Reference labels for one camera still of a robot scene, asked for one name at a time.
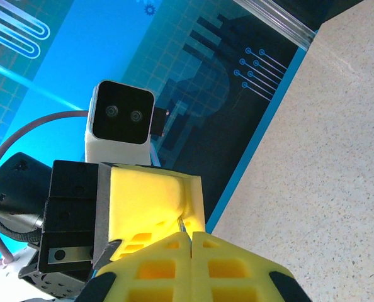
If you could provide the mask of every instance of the white camera housing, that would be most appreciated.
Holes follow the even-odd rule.
[[[110,129],[108,131],[114,131],[112,130],[113,125],[118,126],[119,123],[123,123],[124,118],[121,120],[120,117],[116,117],[118,120],[113,121],[107,116],[105,116],[102,113],[101,107],[102,102],[110,102],[107,99],[113,98],[114,101],[117,101],[117,99],[122,98],[122,91],[127,91],[128,96],[131,96],[131,100],[129,99],[122,99],[119,100],[121,105],[121,102],[129,102],[126,106],[130,107],[132,103],[132,99],[135,101],[134,103],[140,103],[141,104],[141,94],[144,95],[144,97],[147,97],[147,102],[143,101],[143,105],[145,106],[144,111],[144,130],[143,135],[140,135],[141,140],[137,143],[135,142],[123,142],[120,139],[113,139],[109,138],[107,139],[104,137],[105,135],[102,135],[101,133],[98,134],[96,131],[97,124],[103,125],[104,129]],[[145,89],[140,89],[133,86],[124,85],[122,83],[113,82],[113,81],[101,81],[94,89],[93,89],[93,95],[92,99],[89,105],[89,114],[88,114],[88,122],[86,125],[86,132],[85,132],[85,161],[86,162],[92,162],[92,163],[99,163],[99,162],[108,162],[108,163],[114,163],[114,164],[129,164],[129,165],[150,165],[150,125],[152,123],[152,115],[154,111],[154,95]],[[123,125],[121,131],[126,131],[124,133],[125,135],[132,136],[133,133],[133,124],[129,121],[127,122],[128,126],[130,126],[130,129],[126,129],[127,125]]]

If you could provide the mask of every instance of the grid pattern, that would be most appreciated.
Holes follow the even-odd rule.
[[[51,30],[51,34],[46,40],[32,39],[39,44],[42,51],[36,59],[28,59],[0,44],[0,65],[20,76],[32,80],[36,76],[45,54],[50,48],[58,29],[71,7],[72,0],[16,1],[14,5],[46,23]],[[0,144],[26,92],[27,87],[0,74]]]
[[[219,37],[196,22],[203,17],[220,26],[219,13],[227,18],[249,14],[232,0],[163,0],[122,81],[145,87],[158,96],[169,78],[182,81],[194,77],[201,61],[185,52],[183,46],[187,43],[211,57],[213,52],[190,37],[190,33],[195,30],[218,44]]]
[[[182,103],[189,113],[186,118],[175,112],[165,137],[154,138],[167,168],[173,166],[193,127],[216,112],[229,93],[228,76],[221,64],[213,67],[216,60],[208,47],[216,47],[220,37],[197,23],[201,17],[221,27],[219,14],[229,19],[249,15],[232,0],[163,0],[123,76],[123,82],[151,90],[157,106],[173,113],[172,108]],[[174,126],[183,129],[171,131]]]

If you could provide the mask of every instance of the black connector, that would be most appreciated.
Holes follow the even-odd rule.
[[[166,118],[169,115],[169,111],[166,109],[154,108],[154,114],[152,115],[152,123],[150,124],[150,134],[162,136],[163,129],[166,124]]]
[[[1,233],[14,240],[32,240],[17,234],[31,234],[42,225],[51,171],[51,167],[21,152],[0,166]]]

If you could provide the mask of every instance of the blue printed backdrop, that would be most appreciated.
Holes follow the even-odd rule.
[[[233,0],[8,2],[51,34],[35,59],[0,44],[0,143],[43,115],[87,109],[103,79],[149,89],[170,112],[164,136],[152,137],[161,164],[202,177],[208,220],[267,108],[278,107],[269,104],[281,101],[297,47]],[[16,152],[47,165],[80,160],[85,126],[43,125],[2,162]]]
[[[36,59],[0,44],[0,144],[43,115],[88,109],[93,87],[102,79],[120,81],[161,1],[8,3],[46,23],[51,34],[37,41],[41,54]],[[14,16],[1,6],[0,11]],[[85,125],[86,119],[78,118],[41,126],[15,143],[1,163],[16,152],[48,165],[55,159],[79,160],[84,152]],[[23,246],[5,240],[13,250]]]

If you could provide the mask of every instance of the gear icon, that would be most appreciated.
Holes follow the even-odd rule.
[[[145,5],[145,14],[153,16],[156,13],[156,8],[152,4]]]

